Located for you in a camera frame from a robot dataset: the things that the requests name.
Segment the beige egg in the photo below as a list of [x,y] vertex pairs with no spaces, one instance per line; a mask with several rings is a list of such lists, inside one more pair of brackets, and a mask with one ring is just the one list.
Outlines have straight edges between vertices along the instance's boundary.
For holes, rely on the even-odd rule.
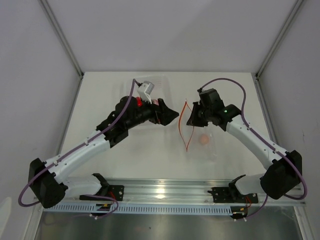
[[202,134],[202,135],[199,137],[199,142],[200,142],[202,145],[207,145],[207,144],[210,142],[210,138],[209,138],[208,135]]

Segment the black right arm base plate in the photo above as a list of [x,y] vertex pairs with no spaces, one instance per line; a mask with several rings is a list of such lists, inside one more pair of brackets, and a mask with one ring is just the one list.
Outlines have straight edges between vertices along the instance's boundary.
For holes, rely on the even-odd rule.
[[257,204],[259,202],[256,193],[243,195],[238,190],[229,187],[212,187],[207,193],[212,196],[214,203]]

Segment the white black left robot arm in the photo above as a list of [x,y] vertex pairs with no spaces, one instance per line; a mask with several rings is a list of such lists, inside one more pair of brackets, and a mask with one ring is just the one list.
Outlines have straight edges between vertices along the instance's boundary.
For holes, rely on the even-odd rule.
[[179,113],[161,98],[144,101],[125,96],[83,143],[46,161],[34,159],[29,165],[27,187],[45,209],[57,205],[65,197],[103,200],[109,196],[110,185],[101,174],[93,173],[86,178],[74,178],[70,174],[127,138],[130,129],[145,122],[167,126],[178,116]]

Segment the purple red onion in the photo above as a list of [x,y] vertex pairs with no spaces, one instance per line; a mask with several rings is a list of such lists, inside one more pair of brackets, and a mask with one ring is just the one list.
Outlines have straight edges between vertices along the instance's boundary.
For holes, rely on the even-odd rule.
[[153,100],[152,100],[152,102],[153,102],[154,104],[156,104],[156,105],[158,105],[158,104],[159,104],[159,102],[158,102],[158,100],[157,100],[157,99],[153,99]]

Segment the clear zip bag red zipper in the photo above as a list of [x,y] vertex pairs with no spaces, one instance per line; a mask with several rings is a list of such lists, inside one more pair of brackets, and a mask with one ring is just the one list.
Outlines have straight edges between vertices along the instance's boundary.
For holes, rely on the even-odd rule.
[[[213,131],[206,127],[188,126],[187,121],[192,113],[192,108],[185,99],[178,119],[178,132],[184,147],[185,157],[189,162],[213,164],[217,159]],[[210,142],[202,145],[199,138],[202,134],[208,135]]]

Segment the red bell pepper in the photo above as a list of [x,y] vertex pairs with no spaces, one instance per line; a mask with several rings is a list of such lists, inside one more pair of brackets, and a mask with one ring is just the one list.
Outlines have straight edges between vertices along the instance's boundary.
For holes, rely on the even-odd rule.
[[140,97],[136,97],[135,99],[136,99],[136,102],[137,102],[137,106],[141,107],[143,105],[143,102],[142,102],[141,98]]

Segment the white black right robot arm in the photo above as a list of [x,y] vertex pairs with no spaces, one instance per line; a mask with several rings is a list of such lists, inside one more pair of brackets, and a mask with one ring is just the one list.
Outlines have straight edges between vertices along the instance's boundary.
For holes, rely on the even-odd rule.
[[265,139],[245,121],[243,112],[235,105],[224,105],[217,90],[198,89],[199,101],[193,103],[187,125],[206,127],[209,123],[238,139],[260,161],[264,174],[241,175],[229,183],[228,196],[239,202],[248,194],[266,194],[274,200],[301,182],[302,156]]

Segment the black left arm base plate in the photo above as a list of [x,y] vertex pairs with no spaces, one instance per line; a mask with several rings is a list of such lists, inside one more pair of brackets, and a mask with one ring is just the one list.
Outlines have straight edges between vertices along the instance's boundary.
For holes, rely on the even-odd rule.
[[[124,199],[124,193],[124,185],[110,185],[106,196],[113,198],[120,203]],[[111,201],[109,203],[97,203],[95,205],[97,212],[101,214],[104,212],[108,213],[109,211],[112,211],[113,209],[115,209],[116,206],[117,204],[114,201]]]

